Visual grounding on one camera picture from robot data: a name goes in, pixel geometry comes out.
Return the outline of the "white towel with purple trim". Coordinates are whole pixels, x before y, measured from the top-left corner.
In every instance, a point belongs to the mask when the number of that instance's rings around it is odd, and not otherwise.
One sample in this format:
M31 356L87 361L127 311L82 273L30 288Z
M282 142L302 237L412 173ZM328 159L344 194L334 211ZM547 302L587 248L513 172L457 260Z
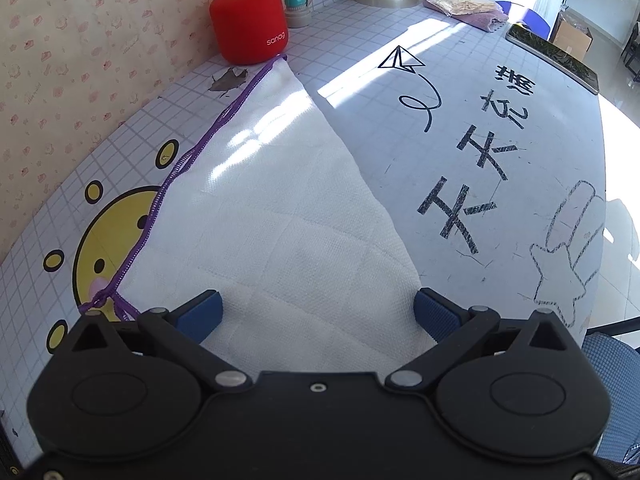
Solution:
M171 169L137 243L87 307L134 318L207 289L204 347L262 372L386 375L434 346L420 278L385 207L284 58Z

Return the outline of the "blue patterned seat cushion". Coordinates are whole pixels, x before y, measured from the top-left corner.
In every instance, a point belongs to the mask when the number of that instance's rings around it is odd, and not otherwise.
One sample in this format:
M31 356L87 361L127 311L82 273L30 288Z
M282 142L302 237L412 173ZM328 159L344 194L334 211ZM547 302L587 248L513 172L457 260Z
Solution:
M610 417L597 456L636 466L639 463L639 352L602 333L587 335L582 351L611 401Z

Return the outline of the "red cylindrical speaker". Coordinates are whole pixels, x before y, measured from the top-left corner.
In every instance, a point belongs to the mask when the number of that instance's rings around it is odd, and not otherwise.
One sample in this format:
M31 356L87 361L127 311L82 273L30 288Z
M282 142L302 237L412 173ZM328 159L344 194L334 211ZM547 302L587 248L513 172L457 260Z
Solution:
M209 15L220 54L230 64L267 62L288 45L282 0L213 0Z

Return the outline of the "blue chair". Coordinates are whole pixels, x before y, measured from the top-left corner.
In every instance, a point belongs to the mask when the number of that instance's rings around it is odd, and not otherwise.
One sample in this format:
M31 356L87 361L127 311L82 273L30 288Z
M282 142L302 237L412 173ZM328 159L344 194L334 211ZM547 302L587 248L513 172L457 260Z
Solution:
M497 3L511 24L519 24L544 40L549 38L551 27L537 12L511 1Z

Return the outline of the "cardboard box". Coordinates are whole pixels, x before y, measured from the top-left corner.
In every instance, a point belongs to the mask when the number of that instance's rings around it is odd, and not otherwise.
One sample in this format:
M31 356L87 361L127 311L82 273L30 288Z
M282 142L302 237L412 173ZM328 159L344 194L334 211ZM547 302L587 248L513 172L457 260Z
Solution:
M567 12L559 12L549 41L578 61L582 61L592 45L593 36L584 23Z

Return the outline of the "plastic bag with snacks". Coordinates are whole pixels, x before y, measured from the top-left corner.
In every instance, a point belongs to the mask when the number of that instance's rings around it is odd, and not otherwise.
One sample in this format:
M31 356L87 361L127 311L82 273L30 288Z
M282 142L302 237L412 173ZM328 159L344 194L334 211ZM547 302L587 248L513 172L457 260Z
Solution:
M509 17L494 0L422 0L427 8L483 32L496 32Z

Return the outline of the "teal capped small bottle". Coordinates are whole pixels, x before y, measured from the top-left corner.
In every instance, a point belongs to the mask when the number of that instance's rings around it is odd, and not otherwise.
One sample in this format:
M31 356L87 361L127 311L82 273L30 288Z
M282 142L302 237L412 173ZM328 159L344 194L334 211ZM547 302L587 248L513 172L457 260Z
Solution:
M307 0L283 0L284 14L288 28L302 28L311 21L311 10Z

